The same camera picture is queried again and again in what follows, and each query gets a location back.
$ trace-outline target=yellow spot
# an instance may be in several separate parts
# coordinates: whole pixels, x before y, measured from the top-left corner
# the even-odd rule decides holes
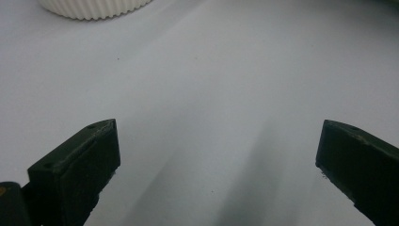
[[[7,189],[3,186],[0,186],[0,196],[4,195],[6,193]]]

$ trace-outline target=ribbed cup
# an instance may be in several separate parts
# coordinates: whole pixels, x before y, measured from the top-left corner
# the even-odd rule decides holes
[[[39,0],[49,11],[79,20],[119,16],[140,8],[151,0]]]

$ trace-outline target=white ribbed container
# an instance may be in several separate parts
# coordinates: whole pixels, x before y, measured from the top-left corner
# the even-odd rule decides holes
[[[49,11],[79,20],[119,16],[140,8],[151,0],[39,0]]]

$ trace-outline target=white table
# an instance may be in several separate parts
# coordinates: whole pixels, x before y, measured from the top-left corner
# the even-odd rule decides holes
[[[98,22],[0,0],[0,181],[115,118],[87,226],[371,226],[314,158],[324,119],[399,146],[399,17],[374,1],[154,0]]]

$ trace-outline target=white surface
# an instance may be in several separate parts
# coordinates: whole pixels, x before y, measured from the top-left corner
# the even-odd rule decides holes
[[[399,18],[374,1],[156,0],[98,22],[0,1],[0,181],[118,121],[87,226],[373,225],[314,166],[324,119],[399,146]]]

